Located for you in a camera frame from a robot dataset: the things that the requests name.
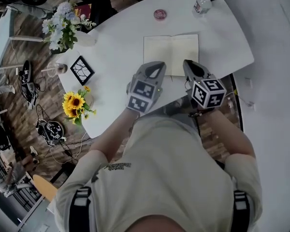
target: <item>black suspender strap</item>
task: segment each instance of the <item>black suspender strap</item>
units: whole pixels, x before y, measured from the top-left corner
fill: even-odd
[[[69,232],[90,232],[90,195],[90,187],[82,187],[76,191],[70,206]]]
[[[234,191],[233,220],[231,232],[246,232],[249,228],[250,206],[243,191]]]

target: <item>pink lid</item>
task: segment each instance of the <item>pink lid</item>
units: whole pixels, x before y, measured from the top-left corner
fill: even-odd
[[[157,21],[163,21],[166,18],[165,10],[156,10],[154,12],[154,17]]]

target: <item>water bottle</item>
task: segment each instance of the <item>water bottle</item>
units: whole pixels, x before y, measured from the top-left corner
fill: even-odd
[[[197,0],[193,6],[194,10],[199,15],[206,14],[210,10],[211,7],[212,7],[211,0]]]

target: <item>white flower bouquet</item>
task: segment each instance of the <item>white flower bouquet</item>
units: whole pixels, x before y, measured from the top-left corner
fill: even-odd
[[[85,19],[83,16],[79,18],[73,11],[73,6],[68,2],[61,3],[51,19],[43,21],[43,33],[46,35],[45,42],[50,42],[49,49],[73,49],[76,31],[81,25],[87,28],[96,26],[94,22]]]

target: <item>white table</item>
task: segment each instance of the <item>white table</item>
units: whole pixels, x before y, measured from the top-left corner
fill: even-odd
[[[15,11],[8,9],[6,14],[0,18],[0,70],[15,68],[15,67],[22,67],[24,65],[24,63],[17,63],[17,64],[1,66],[4,53],[12,40],[36,41],[36,42],[43,41],[42,38],[38,38],[38,37],[23,36],[23,35],[15,36],[14,35],[15,14],[16,14]]]
[[[217,78],[254,61],[242,29],[225,1],[214,1],[209,13],[199,19],[192,13],[195,1],[139,2],[92,30],[89,34],[98,36],[95,46],[76,45],[58,59],[70,67],[80,53],[95,71],[87,85],[95,98],[93,108],[97,114],[83,120],[91,138],[99,136],[125,108],[127,83],[143,64],[144,36],[198,33],[200,63]],[[165,21],[154,19],[156,9],[167,12]],[[81,87],[70,69],[59,78],[65,91],[77,91]],[[184,83],[184,77],[165,77],[164,91],[152,110],[185,96]]]

